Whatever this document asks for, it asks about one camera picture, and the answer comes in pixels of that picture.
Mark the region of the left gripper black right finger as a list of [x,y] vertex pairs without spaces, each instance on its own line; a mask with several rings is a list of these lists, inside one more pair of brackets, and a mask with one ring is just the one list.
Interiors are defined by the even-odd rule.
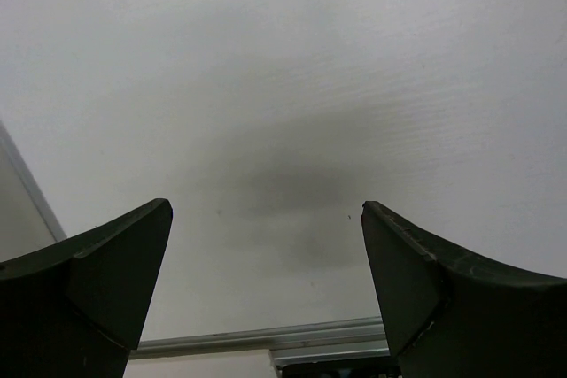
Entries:
[[565,376],[565,279],[479,255],[376,201],[361,225],[403,376]]

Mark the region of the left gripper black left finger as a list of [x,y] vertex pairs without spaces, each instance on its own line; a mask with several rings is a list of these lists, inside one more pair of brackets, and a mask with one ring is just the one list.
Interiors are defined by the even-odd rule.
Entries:
[[3,377],[121,377],[138,347],[173,222],[154,199],[1,265]]

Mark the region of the aluminium table frame rail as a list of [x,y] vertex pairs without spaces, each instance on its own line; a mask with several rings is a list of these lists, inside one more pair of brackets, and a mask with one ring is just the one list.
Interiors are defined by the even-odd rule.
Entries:
[[143,341],[132,360],[268,351],[276,365],[389,355],[379,317]]

